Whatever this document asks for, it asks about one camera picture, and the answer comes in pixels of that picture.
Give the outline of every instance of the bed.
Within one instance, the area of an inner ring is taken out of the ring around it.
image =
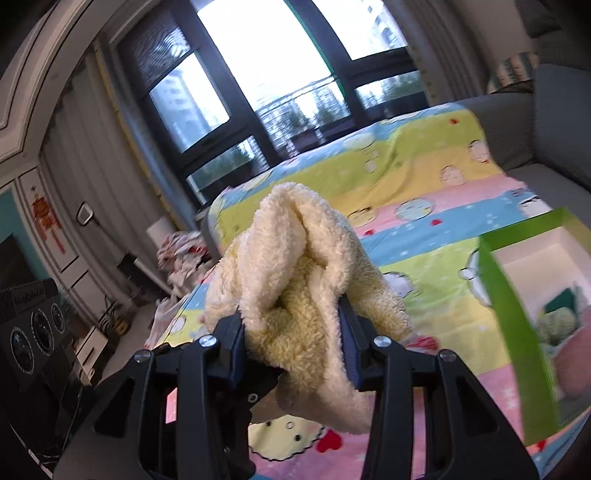
[[[353,226],[370,259],[404,299],[427,349],[456,351],[524,439],[537,465],[547,445],[570,436],[533,438],[521,422],[519,386],[495,312],[478,279],[478,236],[550,208],[495,164],[474,114],[450,103],[370,125],[299,155],[235,188],[212,204],[207,221],[220,252],[248,228],[259,202],[278,183],[317,191]],[[208,280],[186,300],[161,342],[194,341]],[[424,469],[422,398],[415,395],[413,477]],[[169,402],[174,418],[174,394]],[[249,428],[260,478],[358,478],[368,436],[334,432],[282,417]]]

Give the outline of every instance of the yellow towel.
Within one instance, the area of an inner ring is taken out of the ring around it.
[[[253,421],[288,413],[340,432],[368,432],[372,396],[347,379],[337,300],[346,293],[379,334],[404,340],[412,331],[402,300],[345,217],[303,185],[277,185],[213,275],[207,328],[239,307],[249,354],[286,370],[253,409]]]

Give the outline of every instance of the screw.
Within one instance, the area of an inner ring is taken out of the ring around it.
[[[451,350],[441,350],[439,356],[444,362],[453,362],[457,358],[457,355]]]
[[[374,345],[380,348],[386,348],[387,346],[392,345],[392,340],[390,337],[386,337],[385,335],[378,335],[374,338]]]
[[[217,338],[213,335],[203,335],[199,338],[199,343],[202,347],[214,346],[217,343]]]
[[[133,359],[135,362],[143,364],[145,361],[150,360],[151,356],[152,352],[150,350],[142,349],[134,353]]]

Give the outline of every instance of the floor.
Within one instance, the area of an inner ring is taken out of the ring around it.
[[[154,304],[144,305],[139,308],[138,313],[133,319],[129,332],[121,337],[115,354],[106,364],[103,372],[103,380],[121,370],[127,363],[127,360],[129,360],[137,350],[144,348],[144,342],[150,335],[148,325],[150,325],[150,322],[154,318],[155,311],[156,305]]]

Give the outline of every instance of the window pane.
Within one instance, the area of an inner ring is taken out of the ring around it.
[[[382,0],[313,1],[352,60],[407,46],[407,41]]]
[[[213,200],[228,185],[237,186],[269,168],[261,149],[254,137],[235,145],[207,162],[203,167],[192,173],[187,181],[200,202]],[[218,180],[233,172],[234,181],[213,186]]]
[[[297,153],[297,135],[307,137],[300,148],[319,144],[319,127],[349,115],[326,63],[283,0],[191,1],[284,157]]]
[[[118,48],[124,66],[138,69],[139,78],[136,74],[132,78],[141,96],[190,50],[173,16],[160,6],[142,18]]]
[[[181,152],[229,120],[196,54],[166,75],[150,97]]]
[[[357,89],[361,103],[367,109],[380,103],[423,91],[419,72],[403,73],[377,82],[368,83]]]

